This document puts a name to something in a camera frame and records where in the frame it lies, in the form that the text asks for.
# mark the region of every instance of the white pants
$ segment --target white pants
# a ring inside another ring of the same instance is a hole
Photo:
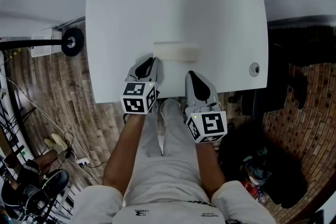
[[[169,99],[164,105],[163,155],[153,107],[146,116],[132,179],[124,197],[127,206],[158,201],[209,202],[201,188],[195,142],[183,122],[179,104]]]

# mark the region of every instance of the black and white marker cube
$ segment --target black and white marker cube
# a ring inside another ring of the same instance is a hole
[[[155,82],[125,82],[120,97],[122,109],[128,114],[147,114],[157,99]]]
[[[227,134],[226,112],[191,113],[186,125],[195,143],[217,141]]]

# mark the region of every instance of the white table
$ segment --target white table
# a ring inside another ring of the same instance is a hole
[[[96,103],[119,101],[122,83],[154,42],[195,42],[197,62],[163,61],[159,97],[184,96],[189,70],[218,92],[264,88],[268,40],[264,0],[87,0],[86,36]],[[256,62],[260,73],[249,67]]]

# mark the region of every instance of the white shirt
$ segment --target white shirt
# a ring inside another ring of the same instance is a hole
[[[238,181],[227,182],[205,201],[165,201],[123,207],[112,187],[91,186],[76,196],[72,224],[275,224],[270,213]]]

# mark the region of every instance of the power strip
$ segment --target power strip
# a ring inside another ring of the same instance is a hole
[[[89,159],[88,158],[81,158],[81,159],[78,159],[76,160],[76,163],[79,165],[79,166],[85,166],[87,164],[90,163]]]

